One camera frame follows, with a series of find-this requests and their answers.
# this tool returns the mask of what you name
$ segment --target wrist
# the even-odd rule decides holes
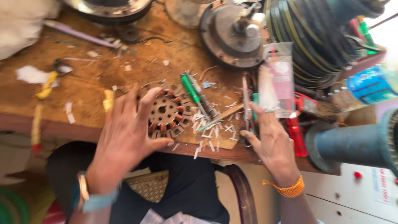
[[[279,187],[287,188],[294,186],[300,178],[300,171],[297,166],[269,167],[269,172]]]
[[[109,169],[102,169],[95,164],[90,164],[86,172],[88,192],[91,195],[107,195],[116,190],[123,179],[117,174],[112,174]]]

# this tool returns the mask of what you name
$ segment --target red button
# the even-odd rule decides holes
[[[355,178],[361,178],[362,177],[362,173],[354,172],[354,176],[355,176]]]

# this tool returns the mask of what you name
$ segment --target hand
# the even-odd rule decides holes
[[[152,152],[174,144],[170,138],[148,137],[151,106],[162,88],[156,87],[140,99],[137,87],[119,97],[105,116],[97,150],[86,173],[90,194],[108,194],[115,190],[124,175]]]
[[[260,125],[260,140],[249,131],[240,131],[258,154],[280,187],[291,187],[300,177],[294,155],[294,142],[273,113],[263,111],[251,102]]]

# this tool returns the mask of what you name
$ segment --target clear plastic packet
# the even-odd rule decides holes
[[[259,106],[278,118],[296,117],[292,62],[293,42],[264,45],[258,71]]]

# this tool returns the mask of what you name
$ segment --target plastic bottle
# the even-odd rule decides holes
[[[387,65],[375,65],[336,83],[333,103],[343,112],[398,97],[398,75]]]

